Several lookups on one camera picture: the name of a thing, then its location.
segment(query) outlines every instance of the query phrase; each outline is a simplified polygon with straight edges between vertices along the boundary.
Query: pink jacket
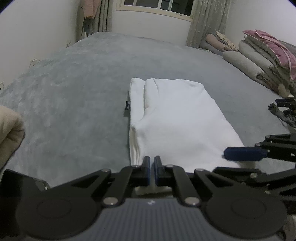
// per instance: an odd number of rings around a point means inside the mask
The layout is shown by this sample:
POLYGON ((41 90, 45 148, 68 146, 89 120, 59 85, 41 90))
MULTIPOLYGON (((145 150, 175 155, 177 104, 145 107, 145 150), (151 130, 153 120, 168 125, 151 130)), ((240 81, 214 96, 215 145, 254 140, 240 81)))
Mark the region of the pink jacket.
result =
POLYGON ((94 18, 102 0, 84 0, 83 13, 85 18, 94 18))
POLYGON ((268 33, 257 29, 245 30, 243 33, 265 43, 279 59, 280 66, 290 69, 290 80, 296 81, 296 57, 280 41, 268 33))

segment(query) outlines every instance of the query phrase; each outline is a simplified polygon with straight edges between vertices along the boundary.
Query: gray bed sheet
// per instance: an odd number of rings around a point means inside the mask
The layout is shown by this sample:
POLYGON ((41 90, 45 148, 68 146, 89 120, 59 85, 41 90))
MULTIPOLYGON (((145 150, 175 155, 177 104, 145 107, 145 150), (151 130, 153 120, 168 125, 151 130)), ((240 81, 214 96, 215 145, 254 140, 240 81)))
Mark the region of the gray bed sheet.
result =
MULTIPOLYGON (((1 94, 0 105, 21 114, 26 131, 5 168, 53 187, 103 167, 119 171, 129 165, 124 107, 133 77, 202 83, 245 145, 294 131, 268 111, 279 96, 220 56, 153 39, 96 33, 42 60, 1 94)), ((293 166, 271 159, 257 164, 268 173, 293 166)))

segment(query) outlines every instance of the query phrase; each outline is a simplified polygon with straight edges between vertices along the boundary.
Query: window frame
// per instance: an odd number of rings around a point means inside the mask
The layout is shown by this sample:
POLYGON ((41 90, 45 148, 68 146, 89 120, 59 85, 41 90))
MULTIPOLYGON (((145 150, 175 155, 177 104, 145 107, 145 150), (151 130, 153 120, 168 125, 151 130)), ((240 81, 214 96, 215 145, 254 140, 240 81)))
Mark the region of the window frame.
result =
MULTIPOLYGON (((157 8, 136 6, 137 0, 133 0, 133 5, 124 5, 124 1, 125 0, 117 0, 116 10, 135 11, 135 12, 149 12, 149 13, 154 13, 154 14, 179 18, 179 19, 182 19, 182 20, 192 22, 194 12, 195 12, 195 8, 196 8, 196 4, 197 4, 198 0, 193 0, 193 5, 192 5, 190 16, 180 14, 178 12, 172 12, 172 11, 169 11, 169 10, 160 9, 162 0, 158 0, 157 8)), ((169 9, 172 8, 172 4, 173 4, 173 0, 170 0, 169 9)))

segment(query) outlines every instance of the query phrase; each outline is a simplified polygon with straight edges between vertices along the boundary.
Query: window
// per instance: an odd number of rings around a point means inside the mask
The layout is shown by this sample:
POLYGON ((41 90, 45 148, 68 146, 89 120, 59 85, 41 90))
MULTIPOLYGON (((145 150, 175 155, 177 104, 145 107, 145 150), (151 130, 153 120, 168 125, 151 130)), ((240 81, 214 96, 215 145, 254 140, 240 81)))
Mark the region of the window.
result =
POLYGON ((151 12, 192 21, 197 0, 118 0, 116 10, 151 12))

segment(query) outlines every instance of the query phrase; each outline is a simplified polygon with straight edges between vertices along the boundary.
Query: white towel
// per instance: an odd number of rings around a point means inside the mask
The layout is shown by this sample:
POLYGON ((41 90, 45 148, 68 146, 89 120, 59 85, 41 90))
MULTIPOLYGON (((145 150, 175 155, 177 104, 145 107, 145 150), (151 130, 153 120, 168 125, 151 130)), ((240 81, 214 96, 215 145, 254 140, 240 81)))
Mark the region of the white towel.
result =
POLYGON ((162 163, 212 171, 241 167, 222 155, 228 146, 243 146, 216 102, 197 82, 138 78, 131 80, 131 164, 157 155, 162 163))

